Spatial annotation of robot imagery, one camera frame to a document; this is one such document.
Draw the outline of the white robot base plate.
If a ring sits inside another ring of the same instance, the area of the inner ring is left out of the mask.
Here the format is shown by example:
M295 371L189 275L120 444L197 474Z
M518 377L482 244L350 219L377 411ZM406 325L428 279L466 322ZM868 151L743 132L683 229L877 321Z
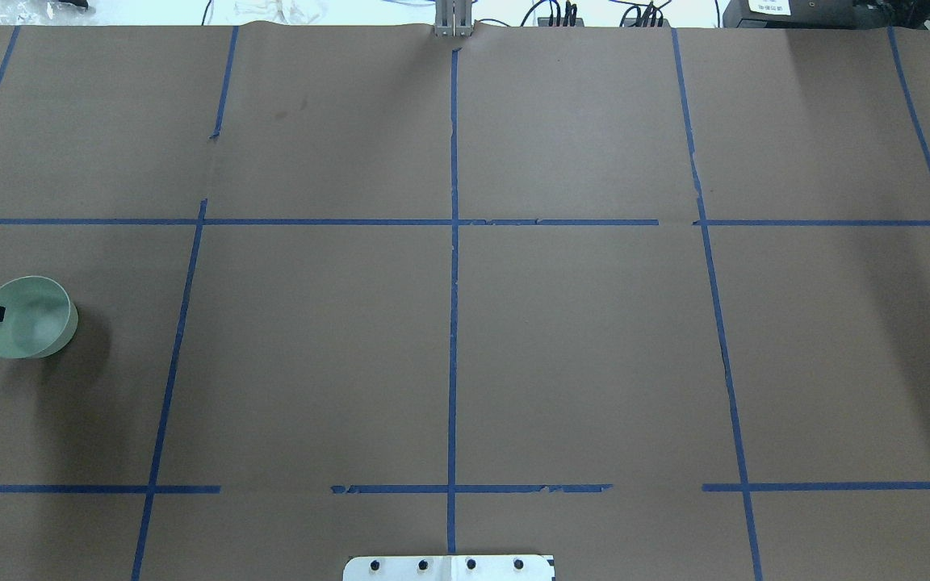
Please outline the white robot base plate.
M552 556L539 554L361 556L343 580L555 580Z

